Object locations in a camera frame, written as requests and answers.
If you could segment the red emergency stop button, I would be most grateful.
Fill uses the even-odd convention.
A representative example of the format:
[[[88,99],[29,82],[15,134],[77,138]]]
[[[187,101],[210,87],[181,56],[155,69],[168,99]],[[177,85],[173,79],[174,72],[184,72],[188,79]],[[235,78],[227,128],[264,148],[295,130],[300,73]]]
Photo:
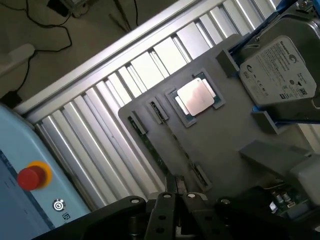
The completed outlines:
[[[39,190],[52,181],[51,167],[42,161],[33,161],[19,171],[16,177],[18,185],[25,191]]]

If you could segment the graphics card with grey cooler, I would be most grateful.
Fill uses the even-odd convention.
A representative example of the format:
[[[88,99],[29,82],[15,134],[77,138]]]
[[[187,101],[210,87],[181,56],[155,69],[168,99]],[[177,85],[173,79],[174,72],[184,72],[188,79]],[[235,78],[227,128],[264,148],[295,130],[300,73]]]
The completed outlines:
[[[299,220],[320,207],[320,154],[286,151],[268,157],[263,165],[280,179],[266,188],[273,198],[270,208],[277,215]]]

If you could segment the grey parts rack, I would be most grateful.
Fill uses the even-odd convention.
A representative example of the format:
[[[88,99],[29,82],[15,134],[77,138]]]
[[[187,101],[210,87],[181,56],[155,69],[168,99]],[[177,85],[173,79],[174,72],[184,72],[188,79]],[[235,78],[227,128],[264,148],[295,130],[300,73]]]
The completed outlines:
[[[255,120],[253,102],[241,82],[227,77],[217,61],[239,39],[234,34],[223,40],[118,112],[150,163],[157,165],[128,117],[146,131],[168,175],[183,176],[191,192],[203,191],[210,198],[234,196],[277,178],[264,166],[269,157],[286,151],[315,154],[297,126],[267,133]],[[177,90],[196,78],[208,81],[217,101],[196,116],[185,115],[175,100]]]

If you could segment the silver CPU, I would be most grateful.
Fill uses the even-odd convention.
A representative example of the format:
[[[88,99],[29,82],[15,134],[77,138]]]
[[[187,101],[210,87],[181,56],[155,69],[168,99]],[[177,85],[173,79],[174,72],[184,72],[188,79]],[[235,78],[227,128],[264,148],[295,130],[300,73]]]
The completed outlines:
[[[217,95],[209,82],[203,78],[195,78],[176,92],[174,98],[185,115],[195,117],[217,101]]]

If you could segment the light blue teach pendant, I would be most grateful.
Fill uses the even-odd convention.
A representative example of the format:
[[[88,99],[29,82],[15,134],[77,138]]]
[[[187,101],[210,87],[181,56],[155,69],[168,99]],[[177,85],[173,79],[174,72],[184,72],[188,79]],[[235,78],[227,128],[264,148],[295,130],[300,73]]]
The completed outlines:
[[[47,187],[25,191],[19,171],[47,163]],[[0,104],[0,240],[31,240],[91,211],[45,144],[22,117]]]

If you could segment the white chair base leg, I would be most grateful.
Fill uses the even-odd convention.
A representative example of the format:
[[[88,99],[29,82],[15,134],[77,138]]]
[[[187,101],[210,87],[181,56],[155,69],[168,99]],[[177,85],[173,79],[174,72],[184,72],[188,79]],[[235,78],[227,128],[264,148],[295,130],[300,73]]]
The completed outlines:
[[[34,53],[35,47],[30,43],[23,44],[6,53],[0,50],[0,77],[19,67]]]

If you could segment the green RAM stick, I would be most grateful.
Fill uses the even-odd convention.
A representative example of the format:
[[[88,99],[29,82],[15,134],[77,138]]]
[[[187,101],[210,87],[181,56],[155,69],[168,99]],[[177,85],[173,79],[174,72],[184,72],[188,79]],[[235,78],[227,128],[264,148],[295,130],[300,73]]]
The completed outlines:
[[[134,120],[131,116],[129,116],[127,119],[132,125],[132,127],[134,128],[137,135],[139,136],[145,148],[148,150],[148,152],[150,153],[154,161],[157,163],[158,167],[162,170],[162,172],[165,175],[169,174],[170,171],[167,165],[165,164],[165,162],[163,161],[163,159],[161,158],[161,156],[153,146],[152,142],[149,140],[147,136],[147,132],[145,130],[142,130],[142,128],[138,126],[138,121]]]

